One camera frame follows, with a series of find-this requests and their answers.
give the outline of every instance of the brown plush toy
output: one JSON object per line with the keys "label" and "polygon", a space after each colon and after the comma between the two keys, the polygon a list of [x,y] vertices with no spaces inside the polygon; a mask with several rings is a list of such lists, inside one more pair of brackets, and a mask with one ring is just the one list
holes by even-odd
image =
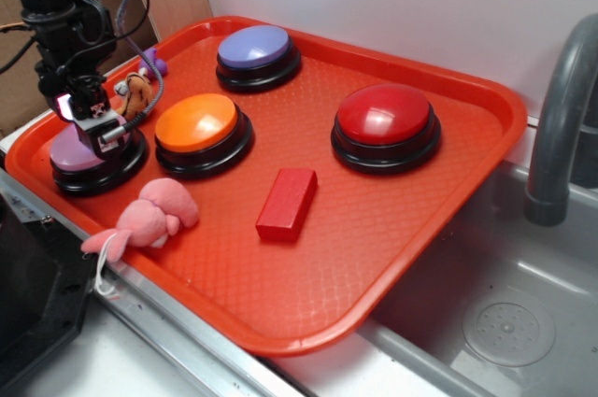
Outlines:
{"label": "brown plush toy", "polygon": [[116,109],[125,120],[131,121],[136,115],[146,108],[149,102],[153,100],[153,89],[150,80],[143,71],[139,73],[130,73],[127,75],[126,94],[123,96],[122,104]]}

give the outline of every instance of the pink button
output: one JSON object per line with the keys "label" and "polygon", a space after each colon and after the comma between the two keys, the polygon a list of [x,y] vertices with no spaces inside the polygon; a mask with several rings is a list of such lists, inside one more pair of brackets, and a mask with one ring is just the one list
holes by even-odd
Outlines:
{"label": "pink button", "polygon": [[423,92],[400,84],[360,89],[345,98],[337,113],[348,138],[374,146],[411,138],[425,128],[429,116],[430,104]]}

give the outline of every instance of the drain strainer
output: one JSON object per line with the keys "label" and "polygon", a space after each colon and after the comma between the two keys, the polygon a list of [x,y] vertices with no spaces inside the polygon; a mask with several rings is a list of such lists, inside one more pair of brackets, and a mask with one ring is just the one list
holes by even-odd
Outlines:
{"label": "drain strainer", "polygon": [[463,316],[467,344],[482,358],[502,366],[541,360],[554,343],[554,323],[533,297],[497,291],[476,299]]}

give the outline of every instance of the stainless steel sink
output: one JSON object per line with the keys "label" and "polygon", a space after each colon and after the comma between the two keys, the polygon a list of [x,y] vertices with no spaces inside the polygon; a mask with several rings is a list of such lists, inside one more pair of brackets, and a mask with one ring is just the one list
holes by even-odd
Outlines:
{"label": "stainless steel sink", "polygon": [[542,228],[523,216],[526,180],[502,163],[361,334],[463,393],[596,395],[598,199],[573,186],[567,220]]}

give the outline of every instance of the pink plush toy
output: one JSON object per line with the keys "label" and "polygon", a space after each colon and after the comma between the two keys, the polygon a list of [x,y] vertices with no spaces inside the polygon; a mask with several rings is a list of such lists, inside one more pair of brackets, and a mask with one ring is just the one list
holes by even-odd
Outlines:
{"label": "pink plush toy", "polygon": [[116,262],[127,246],[161,248],[181,224],[191,227],[198,220],[197,204],[182,184],[171,178],[154,179],[141,189],[139,199],[124,209],[116,228],[91,236],[81,250],[105,250],[106,260]]}

